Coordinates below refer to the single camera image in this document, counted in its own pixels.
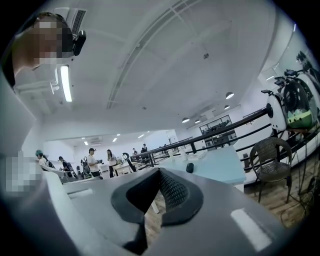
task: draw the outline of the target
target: chair seat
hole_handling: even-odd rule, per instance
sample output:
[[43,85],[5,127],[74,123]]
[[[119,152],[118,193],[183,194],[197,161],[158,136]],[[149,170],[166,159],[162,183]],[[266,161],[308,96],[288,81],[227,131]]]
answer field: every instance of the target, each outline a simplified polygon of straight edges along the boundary
[[263,182],[277,182],[290,175],[291,167],[283,162],[273,162],[260,167],[257,178]]

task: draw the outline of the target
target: black pants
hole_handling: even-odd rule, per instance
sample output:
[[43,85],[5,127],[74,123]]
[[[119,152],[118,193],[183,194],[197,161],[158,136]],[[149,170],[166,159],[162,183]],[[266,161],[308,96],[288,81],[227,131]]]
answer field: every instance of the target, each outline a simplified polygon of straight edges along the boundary
[[110,165],[109,165],[110,178],[113,178],[113,177],[114,177],[114,171],[115,171],[115,175],[119,176],[117,170],[114,170],[113,166],[110,166]]
[[102,178],[102,177],[100,176],[100,172],[99,172],[99,171],[93,171],[93,172],[91,172],[91,174],[92,174],[93,177],[100,177],[100,180],[103,180],[103,179],[104,179],[104,178]]

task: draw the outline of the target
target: light blue tabletop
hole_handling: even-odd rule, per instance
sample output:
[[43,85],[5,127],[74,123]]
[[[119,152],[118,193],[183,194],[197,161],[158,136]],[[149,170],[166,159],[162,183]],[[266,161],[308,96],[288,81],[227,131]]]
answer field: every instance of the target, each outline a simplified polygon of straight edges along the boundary
[[192,174],[194,175],[235,185],[241,184],[246,180],[244,168],[233,146],[204,152],[204,154],[205,156],[199,160],[189,159],[186,161],[183,161],[181,156],[175,156],[175,161],[169,158],[156,167],[186,172],[187,164],[193,163]]

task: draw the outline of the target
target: black computer mouse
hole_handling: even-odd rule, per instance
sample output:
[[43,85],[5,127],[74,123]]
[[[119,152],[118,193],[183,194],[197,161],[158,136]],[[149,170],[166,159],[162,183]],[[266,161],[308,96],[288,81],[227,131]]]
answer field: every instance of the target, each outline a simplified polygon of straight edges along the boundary
[[192,162],[186,165],[186,172],[192,174],[194,172],[194,164]]

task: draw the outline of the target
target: ceiling track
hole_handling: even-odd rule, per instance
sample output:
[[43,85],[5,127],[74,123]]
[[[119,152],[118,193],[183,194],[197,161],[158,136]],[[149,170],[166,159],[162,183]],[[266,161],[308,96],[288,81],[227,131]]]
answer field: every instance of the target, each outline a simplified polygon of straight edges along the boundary
[[128,55],[128,58],[123,62],[122,69],[119,78],[111,90],[111,95],[108,99],[106,108],[111,109],[114,107],[115,99],[118,94],[118,90],[121,88],[123,81],[125,81],[131,67],[138,59],[140,53],[144,50],[146,45],[151,39],[171,20],[177,17],[177,14],[184,12],[186,9],[194,6],[202,0],[180,0],[163,12],[158,18],[156,18],[150,26],[142,33],[142,36],[135,44],[135,47]]

